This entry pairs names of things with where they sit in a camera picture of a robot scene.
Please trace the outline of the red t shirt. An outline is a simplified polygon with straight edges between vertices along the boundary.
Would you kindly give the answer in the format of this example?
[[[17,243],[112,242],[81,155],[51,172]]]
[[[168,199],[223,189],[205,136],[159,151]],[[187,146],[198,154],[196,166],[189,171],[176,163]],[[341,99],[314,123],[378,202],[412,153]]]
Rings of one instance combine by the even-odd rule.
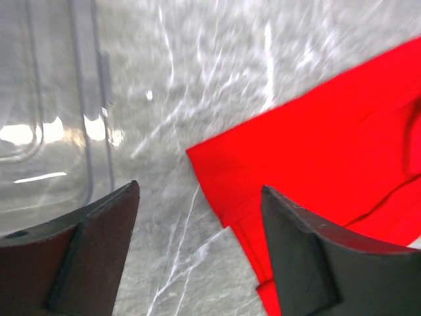
[[[187,151],[207,201],[230,227],[280,315],[261,215],[269,185],[295,203],[384,242],[420,236],[420,39]]]

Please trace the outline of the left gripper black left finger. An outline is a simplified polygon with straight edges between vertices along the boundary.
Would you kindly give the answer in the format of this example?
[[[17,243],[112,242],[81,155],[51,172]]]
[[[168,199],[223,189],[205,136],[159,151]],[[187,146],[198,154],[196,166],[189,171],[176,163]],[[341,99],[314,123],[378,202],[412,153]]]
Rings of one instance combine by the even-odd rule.
[[[132,181],[1,237],[1,314],[112,315],[138,206]]]

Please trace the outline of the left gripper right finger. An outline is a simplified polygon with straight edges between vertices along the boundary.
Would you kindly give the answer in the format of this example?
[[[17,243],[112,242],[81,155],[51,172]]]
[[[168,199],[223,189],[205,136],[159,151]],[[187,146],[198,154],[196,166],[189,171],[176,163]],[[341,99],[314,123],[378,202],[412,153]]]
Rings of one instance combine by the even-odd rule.
[[[283,315],[419,315],[420,251],[338,226],[262,189]]]

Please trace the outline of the clear plastic bin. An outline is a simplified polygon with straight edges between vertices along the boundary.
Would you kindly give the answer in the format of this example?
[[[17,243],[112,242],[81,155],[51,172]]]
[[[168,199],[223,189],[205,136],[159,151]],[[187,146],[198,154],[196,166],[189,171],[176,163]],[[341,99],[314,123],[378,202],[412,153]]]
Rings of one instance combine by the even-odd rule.
[[[95,1],[1,2],[1,233],[113,191]]]

